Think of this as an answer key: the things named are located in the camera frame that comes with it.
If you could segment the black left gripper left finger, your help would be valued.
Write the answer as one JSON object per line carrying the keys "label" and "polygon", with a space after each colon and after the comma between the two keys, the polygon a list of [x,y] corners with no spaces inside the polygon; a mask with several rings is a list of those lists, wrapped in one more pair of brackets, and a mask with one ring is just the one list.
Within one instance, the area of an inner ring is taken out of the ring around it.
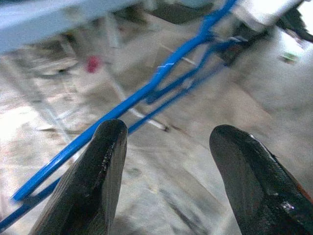
{"label": "black left gripper left finger", "polygon": [[84,152],[58,182],[31,235],[108,235],[121,188],[128,128],[101,123]]}

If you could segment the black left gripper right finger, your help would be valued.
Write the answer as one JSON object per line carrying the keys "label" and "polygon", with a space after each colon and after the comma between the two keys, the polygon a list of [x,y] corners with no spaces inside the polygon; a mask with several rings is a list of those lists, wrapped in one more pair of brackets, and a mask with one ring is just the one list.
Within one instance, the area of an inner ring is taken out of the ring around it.
{"label": "black left gripper right finger", "polygon": [[313,200],[253,135],[223,124],[209,147],[244,235],[311,235]]}

